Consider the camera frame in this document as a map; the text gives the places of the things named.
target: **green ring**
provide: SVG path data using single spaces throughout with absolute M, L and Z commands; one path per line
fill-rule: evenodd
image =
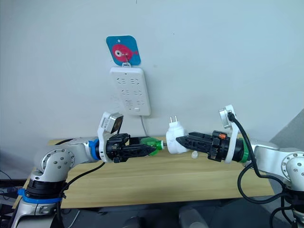
M 243 140 L 243 145 L 244 145 L 244 153 L 243 153 L 242 160 L 240 160 L 239 162 L 245 163 L 245 162 L 247 162 L 247 159 L 248 159 L 248 156 L 249 156 L 249 150 L 246 146 L 245 140 L 244 139 L 242 139 L 242 140 Z

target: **blue ring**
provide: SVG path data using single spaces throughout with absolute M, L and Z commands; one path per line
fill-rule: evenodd
M 52 198 L 52 199 L 33 199 L 33 198 L 29 198 L 29 197 L 26 196 L 25 189 L 19 189 L 18 190 L 18 195 L 22 196 L 22 199 L 23 199 L 24 202 L 35 203 L 35 204 L 39 204 L 39 203 L 57 203 L 57 202 L 60 202 L 62 200 L 62 198 Z
M 91 148 L 91 155 L 95 160 L 100 160 L 96 155 L 95 147 L 97 143 L 99 142 L 98 139 L 95 139 L 94 141 L 89 141 L 89 147 Z

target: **electrical outlet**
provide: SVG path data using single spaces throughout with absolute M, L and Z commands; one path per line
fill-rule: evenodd
M 142 69 L 112 67 L 110 76 L 127 114 L 150 115 L 150 102 Z

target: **green plastic bottle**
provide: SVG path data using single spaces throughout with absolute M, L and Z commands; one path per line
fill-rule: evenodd
M 154 156 L 158 153 L 158 151 L 162 150 L 164 148 L 163 146 L 163 140 L 158 140 L 152 137 L 142 138 L 141 144 L 145 144 L 148 146 L 153 146 L 155 148 L 155 151 L 150 153 L 149 155 Z

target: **white cable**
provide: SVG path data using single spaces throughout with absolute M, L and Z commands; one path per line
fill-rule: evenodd
M 146 130 L 144 124 L 143 124 L 143 116 L 142 116 L 142 115 L 141 115 L 141 121 L 142 121 L 142 128 L 143 128 L 143 131 L 144 131 L 145 135 L 148 136 L 147 130 Z
M 77 217 L 78 217 L 79 213 L 80 213 L 80 210 L 78 210 L 78 212 L 77 212 L 77 214 L 76 214 L 76 216 L 75 216 L 75 218 L 74 218 L 73 222 L 72 222 L 72 223 L 71 223 L 71 225 L 69 225 L 67 228 L 71 228 L 71 227 L 72 227 L 72 225 L 73 225 L 73 224 L 74 224 L 74 222 L 76 221 L 76 219 L 77 219 Z

